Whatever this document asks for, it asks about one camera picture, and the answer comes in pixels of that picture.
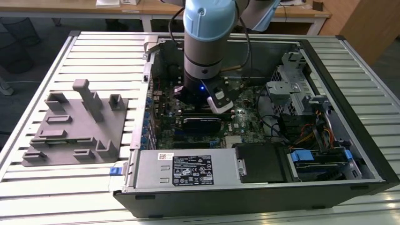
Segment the slotted metal table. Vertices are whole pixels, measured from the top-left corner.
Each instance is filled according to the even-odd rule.
[[[88,79],[100,97],[122,94],[130,99],[122,164],[130,157],[132,130],[140,113],[138,98],[146,61],[144,48],[158,33],[82,32],[70,36],[50,72],[0,153],[0,220],[8,224],[399,224],[400,187],[360,196],[331,209],[235,216],[136,219],[115,200],[111,190],[123,177],[110,176],[115,164],[24,167],[28,149],[46,115],[51,92],[79,98],[74,80]],[[308,39],[360,117],[390,164],[400,173],[400,101],[346,40],[328,36],[252,35],[252,39]]]

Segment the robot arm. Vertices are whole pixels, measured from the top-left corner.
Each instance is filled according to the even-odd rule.
[[[183,6],[183,0],[162,0]],[[187,0],[184,11],[184,86],[176,98],[188,104],[210,104],[214,113],[234,107],[238,90],[228,90],[219,74],[232,28],[266,30],[280,0]]]

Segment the motherboard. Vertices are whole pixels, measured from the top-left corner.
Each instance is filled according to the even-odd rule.
[[[238,88],[242,79],[226,79],[226,84]],[[260,86],[248,87],[234,102],[235,107],[215,115],[207,104],[187,105],[174,97],[178,80],[155,80],[155,114],[158,149],[231,148],[235,143],[266,142],[263,123],[255,108]]]

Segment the gray 3d-printed holder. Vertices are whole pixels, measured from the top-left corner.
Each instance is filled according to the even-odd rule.
[[[74,82],[82,100],[67,99],[63,93],[50,94],[50,110],[23,156],[23,166],[118,161],[128,99],[119,94],[100,99],[88,86],[86,79]]]

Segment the power supply label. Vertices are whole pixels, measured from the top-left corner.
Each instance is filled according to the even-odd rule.
[[[175,156],[172,184],[174,186],[214,184],[211,156]]]

